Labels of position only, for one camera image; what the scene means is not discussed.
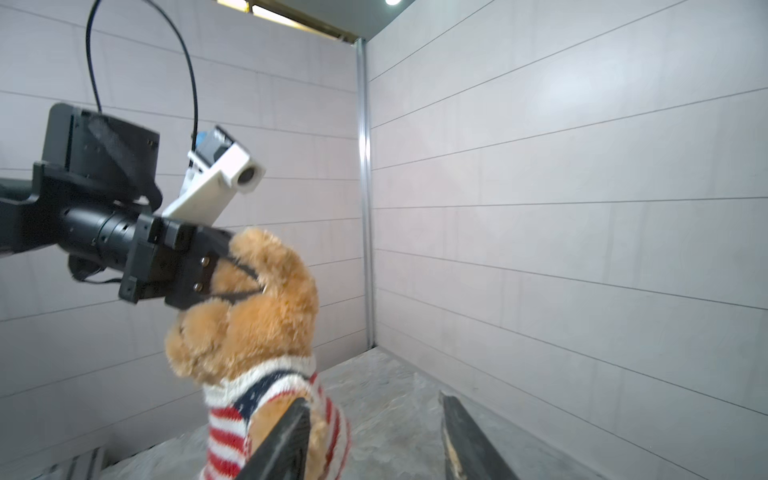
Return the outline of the red white striped knit sweater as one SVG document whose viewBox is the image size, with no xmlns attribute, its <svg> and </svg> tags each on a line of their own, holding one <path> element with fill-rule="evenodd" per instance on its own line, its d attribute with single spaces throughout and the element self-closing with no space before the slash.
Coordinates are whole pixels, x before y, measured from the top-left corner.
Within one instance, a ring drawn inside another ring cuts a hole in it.
<svg viewBox="0 0 768 480">
<path fill-rule="evenodd" d="M 209 410 L 209 437 L 202 479 L 236 478 L 250 457 L 248 430 L 254 415 L 270 403 L 298 394 L 306 394 L 312 410 L 328 424 L 320 441 L 324 459 L 320 477 L 342 477 L 350 450 L 350 425 L 319 384 L 314 357 L 270 359 L 233 380 L 204 386 L 203 393 Z"/>
</svg>

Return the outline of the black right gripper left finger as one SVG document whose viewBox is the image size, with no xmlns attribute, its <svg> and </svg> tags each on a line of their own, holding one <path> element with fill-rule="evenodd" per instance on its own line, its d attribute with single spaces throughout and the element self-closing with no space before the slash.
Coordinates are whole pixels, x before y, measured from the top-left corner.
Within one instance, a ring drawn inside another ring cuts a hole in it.
<svg viewBox="0 0 768 480">
<path fill-rule="evenodd" d="M 236 480 L 301 480 L 305 475 L 311 432 L 306 399 L 294 400 Z"/>
</svg>

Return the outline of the tan plush teddy bear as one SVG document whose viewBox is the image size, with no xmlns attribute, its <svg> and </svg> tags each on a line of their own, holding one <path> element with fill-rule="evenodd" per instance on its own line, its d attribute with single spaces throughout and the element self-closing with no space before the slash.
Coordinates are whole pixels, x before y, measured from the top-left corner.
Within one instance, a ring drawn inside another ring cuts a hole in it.
<svg viewBox="0 0 768 480">
<path fill-rule="evenodd" d="M 165 340 L 166 355 L 175 375 L 192 379 L 202 391 L 204 386 L 233 380 L 270 359 L 314 357 L 312 342 L 319 311 L 318 291 L 301 257 L 278 237 L 258 228 L 235 234 L 229 242 L 229 256 L 253 268 L 259 280 L 253 280 L 224 260 L 214 270 L 213 293 L 260 289 L 264 293 L 238 303 L 222 300 L 199 303 L 179 314 Z M 299 398 L 309 404 L 306 394 L 298 394 L 270 403 L 254 415 L 248 430 L 249 459 L 291 403 Z M 311 407 L 310 422 L 304 476 L 322 479 L 324 459 L 320 441 L 328 424 Z"/>
</svg>

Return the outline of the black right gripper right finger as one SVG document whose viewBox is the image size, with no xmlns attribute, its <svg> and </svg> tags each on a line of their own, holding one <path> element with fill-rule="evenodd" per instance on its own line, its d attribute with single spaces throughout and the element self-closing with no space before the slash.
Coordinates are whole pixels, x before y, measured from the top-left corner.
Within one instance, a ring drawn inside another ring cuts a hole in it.
<svg viewBox="0 0 768 480">
<path fill-rule="evenodd" d="M 441 424 L 448 480 L 519 480 L 461 401 L 443 392 Z"/>
</svg>

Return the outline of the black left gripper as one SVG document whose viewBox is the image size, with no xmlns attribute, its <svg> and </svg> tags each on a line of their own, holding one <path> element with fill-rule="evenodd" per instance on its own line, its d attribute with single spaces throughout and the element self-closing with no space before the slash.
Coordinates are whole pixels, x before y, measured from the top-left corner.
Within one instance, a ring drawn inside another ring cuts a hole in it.
<svg viewBox="0 0 768 480">
<path fill-rule="evenodd" d="M 213 293 L 212 277 L 227 260 L 258 281 L 250 266 L 229 256 L 233 234 L 226 230 L 141 214 L 123 268 L 119 297 L 130 303 L 162 298 L 178 310 L 206 300 L 238 303 L 264 293 L 260 290 Z"/>
</svg>

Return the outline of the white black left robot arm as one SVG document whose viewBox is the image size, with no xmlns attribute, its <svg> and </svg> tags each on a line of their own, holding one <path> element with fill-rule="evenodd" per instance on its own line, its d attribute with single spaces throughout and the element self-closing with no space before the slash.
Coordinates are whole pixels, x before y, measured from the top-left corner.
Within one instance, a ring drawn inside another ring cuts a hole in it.
<svg viewBox="0 0 768 480">
<path fill-rule="evenodd" d="M 186 310 L 214 297 L 217 266 L 233 263 L 230 232 L 215 222 L 265 170 L 225 130 L 188 154 L 179 197 L 165 203 L 156 184 L 158 133 L 65 103 L 49 112 L 43 157 L 30 180 L 1 182 L 1 251 L 57 245 L 79 282 L 120 272 L 120 297 L 161 298 Z"/>
</svg>

